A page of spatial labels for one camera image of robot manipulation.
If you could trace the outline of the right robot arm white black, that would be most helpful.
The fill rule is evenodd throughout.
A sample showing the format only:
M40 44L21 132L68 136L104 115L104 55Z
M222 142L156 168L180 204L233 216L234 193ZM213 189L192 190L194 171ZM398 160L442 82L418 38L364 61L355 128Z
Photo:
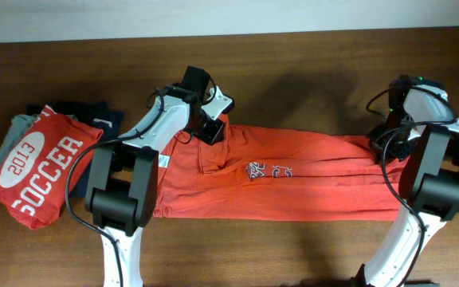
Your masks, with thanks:
M445 86L401 75L384 90L389 113L368 134L382 173L405 162L398 185L385 184L399 201L397 218L374 257L360 266L352 286L409 286L429 240L459 214L459 115Z

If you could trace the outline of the orange McKinney Boyd soccer t-shirt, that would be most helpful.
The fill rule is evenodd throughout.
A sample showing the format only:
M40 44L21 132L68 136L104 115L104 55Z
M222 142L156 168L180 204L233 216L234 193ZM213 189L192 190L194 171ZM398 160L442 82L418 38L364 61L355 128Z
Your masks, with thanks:
M226 124L214 145L180 132L161 153L157 218L391 221L404 162L374 162L365 136Z

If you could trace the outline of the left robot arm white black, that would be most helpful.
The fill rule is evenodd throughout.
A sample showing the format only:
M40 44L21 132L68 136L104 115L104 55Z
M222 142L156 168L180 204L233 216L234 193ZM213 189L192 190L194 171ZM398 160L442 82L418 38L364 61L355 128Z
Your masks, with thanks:
M140 247L159 189L159 160L179 132L213 145L224 138L221 114L234 107L202 68L155 92L149 113L131 130L94 148L84 206L104 248L104 285L141 286Z

